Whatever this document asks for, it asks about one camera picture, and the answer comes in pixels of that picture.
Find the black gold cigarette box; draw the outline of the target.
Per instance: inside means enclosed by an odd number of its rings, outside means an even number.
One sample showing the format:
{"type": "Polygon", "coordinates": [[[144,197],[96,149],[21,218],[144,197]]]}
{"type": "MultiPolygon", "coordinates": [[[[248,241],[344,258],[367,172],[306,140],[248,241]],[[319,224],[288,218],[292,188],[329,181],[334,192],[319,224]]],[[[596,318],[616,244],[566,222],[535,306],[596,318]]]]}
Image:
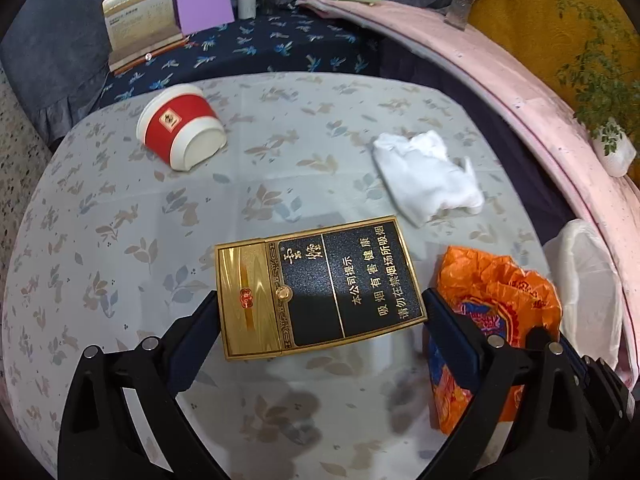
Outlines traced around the black gold cigarette box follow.
{"type": "Polygon", "coordinates": [[[229,361],[337,347],[427,319],[394,216],[219,245],[215,268],[229,361]]]}

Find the white cotton glove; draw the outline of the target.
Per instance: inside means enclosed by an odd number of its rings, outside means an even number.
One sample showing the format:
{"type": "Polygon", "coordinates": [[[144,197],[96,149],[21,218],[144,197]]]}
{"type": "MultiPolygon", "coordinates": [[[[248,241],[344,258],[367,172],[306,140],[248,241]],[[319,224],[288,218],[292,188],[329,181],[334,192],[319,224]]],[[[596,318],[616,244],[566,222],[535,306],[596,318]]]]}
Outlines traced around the white cotton glove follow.
{"type": "Polygon", "coordinates": [[[416,228],[444,211],[479,214],[484,207],[472,162],[453,162],[434,130],[410,139],[382,133],[373,141],[372,157],[398,211],[416,228]]]}

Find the red paper cup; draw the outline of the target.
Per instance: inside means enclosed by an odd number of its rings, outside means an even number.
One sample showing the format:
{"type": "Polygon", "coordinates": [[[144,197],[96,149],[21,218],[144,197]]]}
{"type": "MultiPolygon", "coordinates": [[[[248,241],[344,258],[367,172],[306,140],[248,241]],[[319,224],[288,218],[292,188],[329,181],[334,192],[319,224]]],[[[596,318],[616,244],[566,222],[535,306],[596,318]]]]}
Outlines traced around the red paper cup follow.
{"type": "Polygon", "coordinates": [[[145,105],[137,139],[172,170],[188,172],[227,144],[227,133],[204,91],[176,84],[145,105]]]}

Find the trash bin with white liner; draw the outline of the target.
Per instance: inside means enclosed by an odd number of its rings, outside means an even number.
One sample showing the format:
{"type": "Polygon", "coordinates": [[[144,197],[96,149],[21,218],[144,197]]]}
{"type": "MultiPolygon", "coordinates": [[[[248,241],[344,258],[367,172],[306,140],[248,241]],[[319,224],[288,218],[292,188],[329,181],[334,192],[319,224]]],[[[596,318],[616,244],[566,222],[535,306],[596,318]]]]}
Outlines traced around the trash bin with white liner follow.
{"type": "Polygon", "coordinates": [[[626,333],[623,279],[601,233],[582,219],[536,224],[562,308],[561,332],[580,356],[605,360],[628,387],[634,337],[626,333]]]}

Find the pink dotted sheet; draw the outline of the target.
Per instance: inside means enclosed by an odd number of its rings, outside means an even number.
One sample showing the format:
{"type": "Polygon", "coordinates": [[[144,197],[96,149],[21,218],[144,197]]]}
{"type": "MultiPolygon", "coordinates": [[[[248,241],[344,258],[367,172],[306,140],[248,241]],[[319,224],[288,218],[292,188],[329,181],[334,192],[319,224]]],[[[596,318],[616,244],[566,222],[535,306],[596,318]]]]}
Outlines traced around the pink dotted sheet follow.
{"type": "Polygon", "coordinates": [[[326,18],[370,28],[471,89],[518,135],[578,218],[598,230],[622,282],[627,356],[639,366],[639,190],[610,176],[570,107],[514,56],[473,26],[456,29],[431,9],[382,1],[298,0],[326,18]]]}

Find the speckled beige fabric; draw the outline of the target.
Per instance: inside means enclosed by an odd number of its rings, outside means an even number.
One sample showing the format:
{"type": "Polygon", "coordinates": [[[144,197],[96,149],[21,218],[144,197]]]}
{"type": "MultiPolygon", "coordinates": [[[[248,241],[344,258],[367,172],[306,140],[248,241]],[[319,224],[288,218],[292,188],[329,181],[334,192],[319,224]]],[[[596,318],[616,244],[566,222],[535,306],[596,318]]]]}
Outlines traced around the speckled beige fabric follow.
{"type": "Polygon", "coordinates": [[[0,105],[1,273],[6,274],[30,196],[51,152],[26,116],[4,70],[0,105]]]}

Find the green plant in white pot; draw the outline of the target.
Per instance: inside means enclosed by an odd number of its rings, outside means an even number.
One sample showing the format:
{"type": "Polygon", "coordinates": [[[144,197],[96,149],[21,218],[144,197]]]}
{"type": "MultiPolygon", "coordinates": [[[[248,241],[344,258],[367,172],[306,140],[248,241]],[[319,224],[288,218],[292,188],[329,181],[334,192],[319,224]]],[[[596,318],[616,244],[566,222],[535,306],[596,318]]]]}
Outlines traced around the green plant in white pot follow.
{"type": "Polygon", "coordinates": [[[556,76],[575,95],[574,117],[614,178],[639,158],[639,34],[610,12],[580,0],[558,0],[560,18],[588,26],[587,38],[556,76]]]}

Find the blue grey blanket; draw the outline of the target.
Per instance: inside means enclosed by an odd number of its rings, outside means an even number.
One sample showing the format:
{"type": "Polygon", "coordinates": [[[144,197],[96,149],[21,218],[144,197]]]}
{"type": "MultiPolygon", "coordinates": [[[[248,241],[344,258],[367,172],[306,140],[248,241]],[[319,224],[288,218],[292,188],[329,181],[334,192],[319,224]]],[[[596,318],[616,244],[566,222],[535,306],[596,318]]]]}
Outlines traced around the blue grey blanket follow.
{"type": "MultiPolygon", "coordinates": [[[[96,109],[111,51],[102,1],[26,0],[1,39],[8,81],[46,145],[96,109]]],[[[419,8],[451,2],[392,1],[419,8]]]]}

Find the mustard yellow curtain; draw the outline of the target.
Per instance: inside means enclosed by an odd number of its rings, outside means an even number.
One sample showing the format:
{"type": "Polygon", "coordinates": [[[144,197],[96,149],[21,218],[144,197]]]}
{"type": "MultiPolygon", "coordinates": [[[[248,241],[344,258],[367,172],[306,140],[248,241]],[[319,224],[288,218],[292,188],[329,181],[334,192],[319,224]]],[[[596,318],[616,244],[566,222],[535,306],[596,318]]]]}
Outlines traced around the mustard yellow curtain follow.
{"type": "MultiPolygon", "coordinates": [[[[633,32],[634,25],[617,0],[580,0],[620,18],[633,32]]],[[[556,76],[587,38],[588,26],[577,18],[560,18],[558,0],[477,0],[470,23],[511,53],[574,110],[571,88],[556,76]]]]}

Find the navy floral cloth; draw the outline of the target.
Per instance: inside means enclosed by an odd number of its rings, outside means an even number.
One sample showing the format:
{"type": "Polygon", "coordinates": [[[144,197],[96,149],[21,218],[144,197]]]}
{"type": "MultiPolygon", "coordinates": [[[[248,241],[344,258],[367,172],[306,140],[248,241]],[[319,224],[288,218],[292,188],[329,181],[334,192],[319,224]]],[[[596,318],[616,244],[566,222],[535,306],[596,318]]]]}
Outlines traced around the navy floral cloth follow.
{"type": "Polygon", "coordinates": [[[107,77],[102,108],[173,84],[268,72],[378,76],[381,37],[305,8],[281,9],[197,32],[184,44],[107,77]]]}

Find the purple card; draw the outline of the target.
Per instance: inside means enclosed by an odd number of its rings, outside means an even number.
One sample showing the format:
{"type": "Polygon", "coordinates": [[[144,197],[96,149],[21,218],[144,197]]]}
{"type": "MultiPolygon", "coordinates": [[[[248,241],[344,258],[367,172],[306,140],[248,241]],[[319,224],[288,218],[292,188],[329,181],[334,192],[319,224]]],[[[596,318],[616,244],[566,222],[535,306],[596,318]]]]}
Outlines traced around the purple card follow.
{"type": "Polygon", "coordinates": [[[176,0],[183,35],[225,25],[234,21],[231,0],[176,0]]]}

